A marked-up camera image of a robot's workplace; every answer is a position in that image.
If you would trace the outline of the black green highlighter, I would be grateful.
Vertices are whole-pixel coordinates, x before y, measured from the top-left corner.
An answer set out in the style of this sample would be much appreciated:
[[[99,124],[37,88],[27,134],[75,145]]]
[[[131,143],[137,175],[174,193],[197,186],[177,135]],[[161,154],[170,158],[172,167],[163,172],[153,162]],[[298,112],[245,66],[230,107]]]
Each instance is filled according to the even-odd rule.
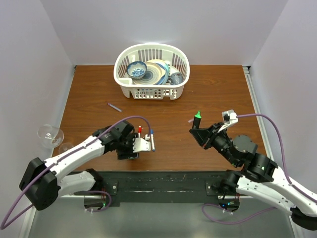
[[[192,125],[192,129],[197,129],[200,126],[200,122],[201,122],[201,111],[198,111],[195,115],[194,115],[194,120],[193,120],[193,125]]]

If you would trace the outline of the white blue marker pen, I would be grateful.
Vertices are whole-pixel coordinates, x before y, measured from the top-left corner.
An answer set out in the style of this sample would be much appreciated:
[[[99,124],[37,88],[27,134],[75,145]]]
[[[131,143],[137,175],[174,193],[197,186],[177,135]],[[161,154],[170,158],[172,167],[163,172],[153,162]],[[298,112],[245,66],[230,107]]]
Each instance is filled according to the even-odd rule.
[[[155,151],[156,148],[155,148],[155,141],[154,141],[154,135],[151,134],[151,144],[152,144],[152,151]]]

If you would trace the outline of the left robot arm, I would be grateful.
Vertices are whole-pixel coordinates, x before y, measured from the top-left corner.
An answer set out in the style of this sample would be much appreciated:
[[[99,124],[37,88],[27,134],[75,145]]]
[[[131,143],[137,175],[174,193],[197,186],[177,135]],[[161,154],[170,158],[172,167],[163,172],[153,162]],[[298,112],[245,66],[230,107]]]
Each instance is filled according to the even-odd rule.
[[[116,151],[119,159],[138,157],[133,152],[136,138],[134,126],[122,121],[114,127],[107,126],[95,131],[85,141],[72,149],[42,161],[35,158],[29,162],[19,188],[39,211],[51,206],[57,198],[88,191],[98,194],[105,186],[104,179],[94,169],[78,174],[71,172],[107,152]]]

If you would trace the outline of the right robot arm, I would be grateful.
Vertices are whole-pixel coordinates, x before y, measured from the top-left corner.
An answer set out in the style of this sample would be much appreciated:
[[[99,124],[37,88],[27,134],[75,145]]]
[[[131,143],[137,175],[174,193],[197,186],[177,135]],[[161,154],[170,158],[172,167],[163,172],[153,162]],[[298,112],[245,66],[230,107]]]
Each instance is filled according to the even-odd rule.
[[[287,179],[283,168],[264,154],[257,152],[257,144],[246,135],[230,139],[223,123],[200,128],[194,123],[189,132],[205,150],[214,148],[233,167],[227,170],[218,190],[227,195],[248,195],[274,206],[289,215],[298,226],[317,229],[317,195],[293,180]]]

